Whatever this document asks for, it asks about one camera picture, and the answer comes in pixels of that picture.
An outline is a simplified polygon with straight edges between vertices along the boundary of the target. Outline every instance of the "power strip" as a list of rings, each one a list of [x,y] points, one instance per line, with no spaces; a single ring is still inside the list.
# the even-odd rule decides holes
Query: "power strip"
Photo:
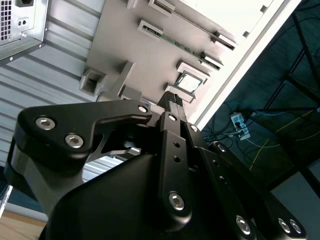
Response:
[[[231,121],[233,123],[233,126],[235,128],[236,131],[240,131],[239,132],[239,138],[240,140],[245,140],[250,138],[250,133],[249,130],[247,128],[247,125],[245,124],[245,119],[244,116],[242,115],[242,113],[240,112],[234,112],[233,114],[230,115]]]

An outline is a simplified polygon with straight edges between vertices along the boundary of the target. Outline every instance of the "silver bolt head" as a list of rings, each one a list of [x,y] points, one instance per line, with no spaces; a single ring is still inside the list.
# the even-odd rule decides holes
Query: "silver bolt head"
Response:
[[[218,144],[218,149],[220,149],[224,153],[226,152],[225,148],[221,144]]]
[[[51,130],[56,126],[56,123],[52,119],[47,117],[37,118],[35,120],[35,124],[42,130]]]
[[[195,126],[195,125],[190,125],[190,128],[195,131],[195,132],[198,132],[198,128]]]
[[[298,234],[301,234],[302,231],[301,231],[300,227],[298,226],[298,224],[295,221],[290,219],[290,224]]]
[[[69,134],[64,140],[69,147],[74,149],[81,148],[84,145],[84,140],[76,134]]]
[[[172,205],[172,207],[177,211],[182,211],[185,208],[184,200],[179,194],[175,192],[170,193],[169,202]]]
[[[138,108],[139,108],[139,110],[140,110],[141,112],[143,112],[143,113],[148,112],[147,108],[144,107],[144,106],[139,106]]]
[[[169,114],[169,118],[172,120],[172,121],[177,121],[177,118],[175,116],[173,116],[172,114]]]
[[[286,224],[285,221],[283,221],[281,218],[278,218],[278,222],[279,225],[281,226],[281,228],[287,233],[290,233],[290,227],[288,226],[288,224]]]
[[[251,233],[249,224],[242,216],[236,216],[235,222],[245,235],[249,235]]]

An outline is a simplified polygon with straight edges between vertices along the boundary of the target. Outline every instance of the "power supply vent grille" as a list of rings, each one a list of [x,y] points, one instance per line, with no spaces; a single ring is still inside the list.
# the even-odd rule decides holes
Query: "power supply vent grille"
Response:
[[[10,37],[11,33],[11,7],[12,1],[0,0],[1,13],[1,41],[5,41]]]

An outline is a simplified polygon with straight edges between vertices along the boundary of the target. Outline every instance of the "blue cable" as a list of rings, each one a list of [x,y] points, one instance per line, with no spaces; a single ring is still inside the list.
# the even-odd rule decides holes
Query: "blue cable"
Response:
[[[251,106],[249,106],[249,105],[247,105],[247,104],[245,104],[245,103],[242,103],[242,102],[238,102],[238,101],[229,101],[229,102],[224,102],[223,104],[243,105],[243,106],[247,107],[248,109],[251,109],[251,110],[253,110],[253,111],[255,111],[255,112],[259,113],[259,114],[266,115],[266,116],[270,116],[270,117],[272,117],[272,116],[278,116],[278,115],[286,114],[286,113],[287,113],[286,111],[282,111],[282,112],[278,112],[278,113],[274,113],[274,114],[272,114],[272,113],[265,113],[265,112],[257,111],[257,110],[255,110],[255,109],[253,109]]]

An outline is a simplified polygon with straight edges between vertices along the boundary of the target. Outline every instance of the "robotic arm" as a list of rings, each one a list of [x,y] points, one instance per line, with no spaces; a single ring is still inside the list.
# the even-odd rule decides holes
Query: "robotic arm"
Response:
[[[301,223],[222,144],[209,147],[166,92],[136,100],[31,107],[17,120],[9,184],[49,216],[41,240],[305,240]],[[83,183],[85,163],[140,155]]]

